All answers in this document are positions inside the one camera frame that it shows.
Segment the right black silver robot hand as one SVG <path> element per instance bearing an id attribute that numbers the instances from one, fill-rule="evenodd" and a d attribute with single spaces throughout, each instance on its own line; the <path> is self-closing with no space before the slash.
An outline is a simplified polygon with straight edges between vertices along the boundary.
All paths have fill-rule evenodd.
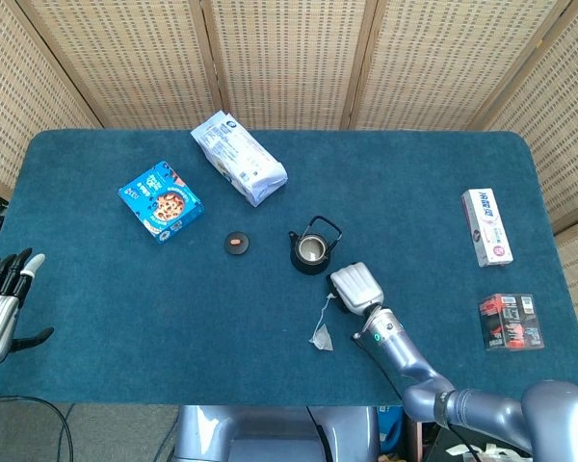
<path id="1" fill-rule="evenodd" d="M 383 306 L 384 294 L 380 284 L 363 262 L 350 264 L 327 276 L 331 293 L 338 297 L 344 310 L 357 316 L 369 316 Z"/>

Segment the pyramid tea bag with string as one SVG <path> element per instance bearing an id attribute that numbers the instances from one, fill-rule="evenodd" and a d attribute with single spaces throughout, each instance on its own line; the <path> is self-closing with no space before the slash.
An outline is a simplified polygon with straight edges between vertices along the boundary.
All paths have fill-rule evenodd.
<path id="1" fill-rule="evenodd" d="M 321 309 L 320 317 L 314 328 L 312 336 L 309 339 L 309 343 L 311 343 L 312 345 L 314 345 L 315 348 L 321 351 L 333 351 L 332 339 L 329 335 L 328 328 L 324 323 L 324 317 L 330 302 L 334 299 L 336 299 L 336 296 L 333 295 L 332 293 L 329 293 L 327 295 L 326 303 Z"/>

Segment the black cast iron teapot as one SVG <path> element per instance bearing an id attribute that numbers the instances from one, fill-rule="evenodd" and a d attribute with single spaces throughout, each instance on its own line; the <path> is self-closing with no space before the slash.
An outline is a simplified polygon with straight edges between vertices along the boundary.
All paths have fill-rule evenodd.
<path id="1" fill-rule="evenodd" d="M 337 232 L 336 238 L 328 242 L 324 236 L 311 231 L 316 221 L 322 221 Z M 290 231 L 290 260 L 294 268 L 307 275 L 316 275 L 329 266 L 331 252 L 340 242 L 342 230 L 331 220 L 323 216 L 314 216 L 301 234 Z"/>

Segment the black teapot lid orange knob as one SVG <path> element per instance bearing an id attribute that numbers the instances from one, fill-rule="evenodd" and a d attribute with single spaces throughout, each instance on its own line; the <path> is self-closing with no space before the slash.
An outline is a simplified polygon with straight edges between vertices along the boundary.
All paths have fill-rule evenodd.
<path id="1" fill-rule="evenodd" d="M 243 255 L 250 247 L 249 236 L 241 231 L 229 233 L 223 242 L 224 250 L 231 255 Z"/>

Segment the white paper food bag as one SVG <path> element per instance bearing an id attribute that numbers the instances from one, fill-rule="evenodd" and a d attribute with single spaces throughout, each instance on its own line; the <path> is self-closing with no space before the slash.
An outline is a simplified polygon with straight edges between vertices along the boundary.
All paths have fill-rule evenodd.
<path id="1" fill-rule="evenodd" d="M 252 207 L 285 185 L 287 172 L 231 114 L 218 111 L 191 136 L 208 162 Z"/>

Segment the blue packet under table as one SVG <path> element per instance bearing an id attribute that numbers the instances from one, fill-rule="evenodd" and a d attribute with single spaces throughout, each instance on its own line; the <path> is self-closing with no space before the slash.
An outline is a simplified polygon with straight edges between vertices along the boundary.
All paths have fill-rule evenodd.
<path id="1" fill-rule="evenodd" d="M 398 444 L 404 422 L 403 407 L 399 405 L 378 406 L 378 423 L 381 452 L 391 452 Z"/>

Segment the white pink toothpaste box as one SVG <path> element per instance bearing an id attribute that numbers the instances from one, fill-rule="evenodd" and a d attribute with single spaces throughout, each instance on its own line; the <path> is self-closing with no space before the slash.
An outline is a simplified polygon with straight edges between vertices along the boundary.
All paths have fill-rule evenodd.
<path id="1" fill-rule="evenodd" d="M 493 190 L 469 189 L 461 201 L 479 267 L 510 264 L 512 249 Z"/>

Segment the red black clear box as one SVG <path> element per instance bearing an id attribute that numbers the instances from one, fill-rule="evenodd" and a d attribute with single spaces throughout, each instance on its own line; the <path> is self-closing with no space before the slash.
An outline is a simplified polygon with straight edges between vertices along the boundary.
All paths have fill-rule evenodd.
<path id="1" fill-rule="evenodd" d="M 534 298 L 529 294 L 494 294 L 479 304 L 486 350 L 544 348 Z"/>

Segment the grey-blue robot torso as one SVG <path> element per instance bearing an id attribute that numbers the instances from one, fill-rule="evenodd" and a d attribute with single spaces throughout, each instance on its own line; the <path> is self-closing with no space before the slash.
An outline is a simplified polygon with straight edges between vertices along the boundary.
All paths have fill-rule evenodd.
<path id="1" fill-rule="evenodd" d="M 171 462 L 376 462 L 373 406 L 183 405 Z"/>

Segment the blue carpet table mat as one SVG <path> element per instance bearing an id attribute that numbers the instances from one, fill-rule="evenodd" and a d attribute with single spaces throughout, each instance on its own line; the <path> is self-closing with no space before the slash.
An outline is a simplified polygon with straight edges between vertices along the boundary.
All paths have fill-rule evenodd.
<path id="1" fill-rule="evenodd" d="M 309 343 L 323 275 L 297 271 L 288 233 L 321 215 L 343 233 L 338 270 L 363 262 L 434 368 L 459 388 L 519 398 L 578 386 L 578 321 L 526 142 L 512 132 L 258 131 L 287 183 L 252 207 L 187 131 L 55 130 L 29 143 L 0 255 L 46 259 L 17 332 L 41 346 L 0 365 L 0 393 L 51 401 L 383 405 L 407 386 L 352 342 L 361 319 L 331 302 L 333 351 Z M 203 215 L 159 244 L 118 190 L 167 161 Z M 461 196 L 491 188 L 513 261 L 480 268 Z M 223 248 L 241 231 L 243 255 Z M 534 298 L 544 348 L 486 350 L 479 304 Z"/>

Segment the black case with white tape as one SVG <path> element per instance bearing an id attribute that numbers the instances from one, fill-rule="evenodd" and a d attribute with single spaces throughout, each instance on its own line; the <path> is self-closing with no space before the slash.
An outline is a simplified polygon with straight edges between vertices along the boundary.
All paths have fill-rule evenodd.
<path id="1" fill-rule="evenodd" d="M 533 462 L 527 452 L 484 434 L 455 427 L 440 429 L 423 462 Z"/>

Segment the blue cookie box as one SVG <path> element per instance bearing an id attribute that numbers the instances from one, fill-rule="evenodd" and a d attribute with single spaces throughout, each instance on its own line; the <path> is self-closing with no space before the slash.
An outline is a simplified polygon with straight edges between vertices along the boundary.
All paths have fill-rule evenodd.
<path id="1" fill-rule="evenodd" d="M 202 201 L 165 160 L 121 187 L 118 196 L 159 244 L 205 211 Z"/>

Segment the woven bamboo folding screen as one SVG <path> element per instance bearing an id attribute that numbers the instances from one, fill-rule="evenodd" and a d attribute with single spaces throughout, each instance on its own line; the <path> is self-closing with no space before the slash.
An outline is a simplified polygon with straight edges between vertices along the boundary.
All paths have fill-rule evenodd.
<path id="1" fill-rule="evenodd" d="M 511 130 L 578 318 L 578 0 L 0 0 L 0 195 L 66 127 Z"/>

